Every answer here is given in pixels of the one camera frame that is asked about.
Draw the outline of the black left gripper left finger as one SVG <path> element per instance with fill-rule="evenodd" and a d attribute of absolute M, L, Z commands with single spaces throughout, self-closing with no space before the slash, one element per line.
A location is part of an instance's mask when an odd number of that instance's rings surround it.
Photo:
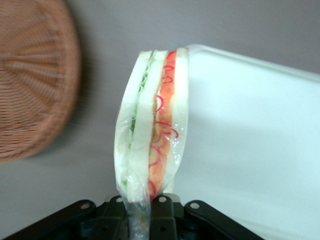
<path fill-rule="evenodd" d="M 123 198 L 114 196 L 102 207 L 102 215 L 97 218 L 89 239 L 128 240 L 129 223 Z"/>

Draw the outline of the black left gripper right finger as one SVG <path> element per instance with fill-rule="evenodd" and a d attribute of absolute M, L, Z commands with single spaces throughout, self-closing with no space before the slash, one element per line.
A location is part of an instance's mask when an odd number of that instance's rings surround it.
<path fill-rule="evenodd" d="M 149 239 L 178 239 L 173 201 L 166 195 L 157 196 L 151 203 Z"/>

